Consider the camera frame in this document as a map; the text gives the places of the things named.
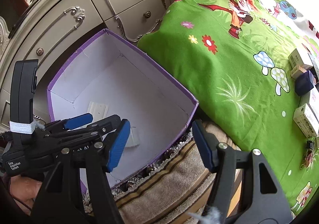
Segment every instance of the green bedsheet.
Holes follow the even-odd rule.
[[[245,17],[230,8],[240,2]],[[292,120],[300,97],[287,58],[304,42],[259,0],[181,0],[138,44],[242,150],[262,151],[296,214],[319,183],[317,163],[300,169],[307,139]]]

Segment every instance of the red boot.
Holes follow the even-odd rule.
[[[238,36],[238,33],[239,33],[239,30],[235,29],[234,27],[231,27],[228,31],[229,35],[236,38],[236,39],[239,39],[239,36]]]

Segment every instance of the white elastic band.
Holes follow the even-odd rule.
[[[10,121],[10,131],[22,134],[32,134],[35,129],[35,121],[28,123],[19,123]]]

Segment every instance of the pink flower print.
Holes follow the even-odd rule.
[[[181,25],[186,27],[187,29],[192,29],[194,24],[192,24],[191,22],[181,22]]]

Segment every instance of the yellow flower print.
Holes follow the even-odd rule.
[[[190,40],[191,43],[198,44],[198,41],[197,41],[197,39],[194,37],[194,35],[189,35],[189,38],[188,38],[188,39]]]

